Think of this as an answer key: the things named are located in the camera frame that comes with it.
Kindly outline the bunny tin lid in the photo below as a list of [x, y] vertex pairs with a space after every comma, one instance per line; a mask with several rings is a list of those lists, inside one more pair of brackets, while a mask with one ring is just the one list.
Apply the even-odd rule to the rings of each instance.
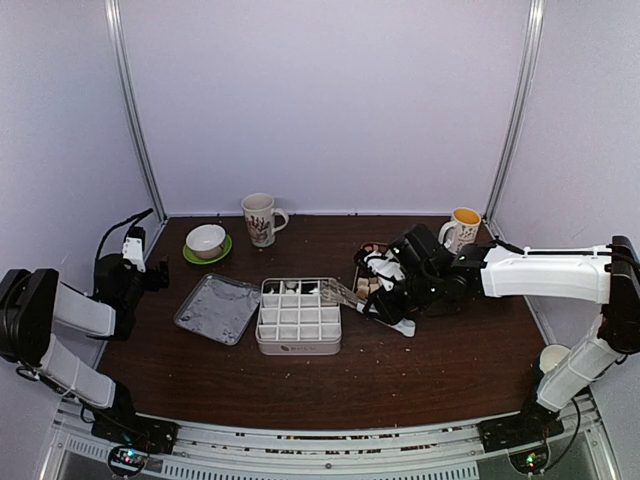
[[174, 315], [177, 327], [226, 346], [236, 345], [259, 307], [258, 286], [206, 274]]

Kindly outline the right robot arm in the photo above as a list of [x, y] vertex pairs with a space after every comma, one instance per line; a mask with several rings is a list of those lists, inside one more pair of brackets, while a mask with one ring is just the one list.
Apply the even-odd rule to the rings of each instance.
[[355, 264], [377, 278], [364, 312], [389, 326], [439, 301], [472, 295], [537, 296], [590, 301], [601, 311], [588, 333], [538, 383], [513, 419], [519, 440], [535, 440], [570, 400], [612, 364], [639, 351], [639, 259], [630, 240], [582, 249], [520, 248], [498, 238], [452, 253], [424, 224], [383, 252], [361, 248]]

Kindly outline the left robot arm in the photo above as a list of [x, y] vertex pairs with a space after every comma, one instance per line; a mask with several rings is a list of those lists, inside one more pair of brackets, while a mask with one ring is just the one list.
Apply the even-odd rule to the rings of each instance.
[[145, 432], [127, 387], [87, 365], [54, 333], [56, 324], [106, 341], [126, 341], [147, 292], [169, 285], [166, 261], [145, 263], [146, 231], [131, 226], [118, 253], [94, 264], [94, 291], [86, 295], [64, 283], [55, 269], [8, 271], [1, 281], [1, 356], [64, 395], [76, 397], [123, 444]]

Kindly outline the white handled tongs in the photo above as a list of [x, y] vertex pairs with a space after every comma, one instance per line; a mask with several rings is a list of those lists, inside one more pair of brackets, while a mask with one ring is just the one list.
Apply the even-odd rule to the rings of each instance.
[[405, 337], [412, 338], [415, 336], [415, 322], [407, 319], [401, 309], [392, 306], [377, 294], [371, 298], [362, 299], [334, 278], [321, 279], [319, 281], [319, 293], [326, 302], [345, 305], [367, 318], [401, 333]]

